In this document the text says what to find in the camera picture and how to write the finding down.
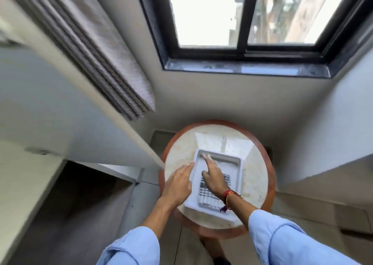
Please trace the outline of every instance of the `hand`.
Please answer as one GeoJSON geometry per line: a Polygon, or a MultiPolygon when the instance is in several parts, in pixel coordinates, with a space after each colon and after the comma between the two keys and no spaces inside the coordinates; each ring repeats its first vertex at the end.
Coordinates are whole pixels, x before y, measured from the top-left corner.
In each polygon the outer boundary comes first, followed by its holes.
{"type": "Polygon", "coordinates": [[[183,204],[188,196],[192,193],[192,182],[189,176],[194,167],[191,161],[173,172],[166,181],[160,200],[169,206],[171,210],[183,204]]]}
{"type": "Polygon", "coordinates": [[[202,154],[202,156],[208,167],[208,172],[202,172],[202,177],[206,182],[206,186],[217,198],[223,200],[224,192],[230,189],[224,180],[224,175],[216,162],[211,159],[210,155],[206,156],[202,154]]]}

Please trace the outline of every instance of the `curtain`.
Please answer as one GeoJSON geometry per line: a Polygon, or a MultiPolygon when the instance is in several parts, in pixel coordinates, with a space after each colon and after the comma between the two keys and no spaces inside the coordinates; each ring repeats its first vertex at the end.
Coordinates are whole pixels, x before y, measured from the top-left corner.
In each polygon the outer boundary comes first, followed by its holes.
{"type": "Polygon", "coordinates": [[[129,120],[155,111],[150,82],[97,0],[16,0],[129,120]]]}

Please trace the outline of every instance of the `bracelet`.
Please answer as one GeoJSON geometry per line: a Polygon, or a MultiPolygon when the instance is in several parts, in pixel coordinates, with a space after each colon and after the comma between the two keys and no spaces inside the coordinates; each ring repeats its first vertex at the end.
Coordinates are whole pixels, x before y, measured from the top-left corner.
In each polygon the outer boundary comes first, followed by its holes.
{"type": "Polygon", "coordinates": [[[239,195],[237,192],[234,192],[233,190],[226,190],[224,193],[223,193],[223,203],[224,203],[224,207],[222,207],[222,209],[220,209],[220,212],[223,211],[224,213],[227,211],[227,210],[231,210],[231,208],[228,206],[228,196],[231,194],[231,193],[234,193],[235,195],[239,196],[242,198],[241,195],[239,195]]]}

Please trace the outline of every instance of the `window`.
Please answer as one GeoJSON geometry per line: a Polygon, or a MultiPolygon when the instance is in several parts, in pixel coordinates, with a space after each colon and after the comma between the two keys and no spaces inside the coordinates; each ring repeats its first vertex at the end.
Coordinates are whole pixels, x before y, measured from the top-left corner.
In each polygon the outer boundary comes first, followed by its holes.
{"type": "Polygon", "coordinates": [[[369,1],[140,0],[164,69],[324,78],[372,35],[369,1]]]}

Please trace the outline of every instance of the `person's left hand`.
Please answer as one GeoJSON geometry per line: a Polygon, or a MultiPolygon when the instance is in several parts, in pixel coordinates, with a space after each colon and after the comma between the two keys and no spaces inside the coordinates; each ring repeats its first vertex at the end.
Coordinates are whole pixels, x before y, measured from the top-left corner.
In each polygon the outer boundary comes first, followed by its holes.
{"type": "Polygon", "coordinates": [[[192,193],[192,182],[189,181],[189,176],[193,167],[193,161],[188,165],[183,165],[173,172],[166,181],[161,199],[170,209],[173,210],[183,204],[192,193]]]}

